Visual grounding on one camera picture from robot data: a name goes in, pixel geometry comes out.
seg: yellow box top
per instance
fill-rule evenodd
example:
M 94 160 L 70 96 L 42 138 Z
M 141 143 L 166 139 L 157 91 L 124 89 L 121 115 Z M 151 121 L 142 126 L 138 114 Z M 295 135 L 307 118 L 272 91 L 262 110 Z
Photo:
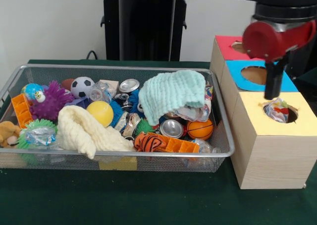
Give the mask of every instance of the yellow box top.
M 298 118 L 292 123 L 280 123 L 265 114 L 263 104 L 270 101 L 264 99 L 263 92 L 239 94 L 257 135 L 317 136 L 317 117 L 301 93 L 282 92 L 279 96 L 288 105 L 297 109 Z

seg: purple spiky ball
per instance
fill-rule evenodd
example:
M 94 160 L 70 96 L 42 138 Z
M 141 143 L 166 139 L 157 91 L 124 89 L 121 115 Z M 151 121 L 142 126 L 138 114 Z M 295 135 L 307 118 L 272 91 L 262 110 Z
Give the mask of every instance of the purple spiky ball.
M 57 120 L 59 111 L 74 100 L 74 96 L 61 88 L 57 81 L 52 81 L 48 89 L 44 90 L 45 100 L 42 103 L 34 100 L 30 107 L 33 119 Z

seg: brown plush toy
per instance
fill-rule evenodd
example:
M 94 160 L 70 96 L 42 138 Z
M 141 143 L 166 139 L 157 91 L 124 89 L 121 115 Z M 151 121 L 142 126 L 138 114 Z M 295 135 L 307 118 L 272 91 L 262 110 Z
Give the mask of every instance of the brown plush toy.
M 0 146 L 4 148 L 13 148 L 17 144 L 21 128 L 10 121 L 0 123 Z

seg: metal mesh basket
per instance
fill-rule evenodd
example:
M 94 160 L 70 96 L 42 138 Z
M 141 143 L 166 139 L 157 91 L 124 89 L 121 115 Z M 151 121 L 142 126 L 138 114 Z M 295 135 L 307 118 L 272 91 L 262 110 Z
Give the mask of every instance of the metal mesh basket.
M 29 83 L 48 85 L 50 81 L 61 82 L 66 78 L 80 76 L 122 82 L 128 78 L 146 80 L 162 72 L 173 72 L 176 68 L 141 68 L 115 66 L 80 66 L 80 65 L 25 65 L 11 75 L 0 92 L 4 102 L 8 95 L 20 94 L 23 86 Z M 77 151 L 5 149 L 0 148 L 0 168 L 24 169 L 82 169 L 82 170 L 142 170 L 142 171 L 200 171 L 215 172 L 226 157 L 234 152 L 234 143 L 226 117 L 223 101 L 216 78 L 206 69 L 192 69 L 200 72 L 206 81 L 214 86 L 215 98 L 212 103 L 212 120 L 215 122 L 214 133 L 209 142 L 218 147 L 221 153 L 143 153 L 143 152 L 97 152 L 93 160 Z M 1 121 L 17 123 L 12 104 L 5 109 Z

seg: white wall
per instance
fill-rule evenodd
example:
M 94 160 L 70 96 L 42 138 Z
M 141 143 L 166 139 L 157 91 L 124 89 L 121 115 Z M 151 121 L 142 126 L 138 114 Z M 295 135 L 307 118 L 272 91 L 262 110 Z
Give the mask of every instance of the white wall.
M 215 34 L 240 35 L 254 3 L 187 0 L 181 60 L 210 61 Z M 103 0 L 0 0 L 0 87 L 29 59 L 105 58 Z
M 187 0 L 181 60 L 210 61 L 215 35 L 241 36 L 254 13 L 246 0 Z
M 29 59 L 105 58 L 103 0 L 0 0 L 0 87 Z

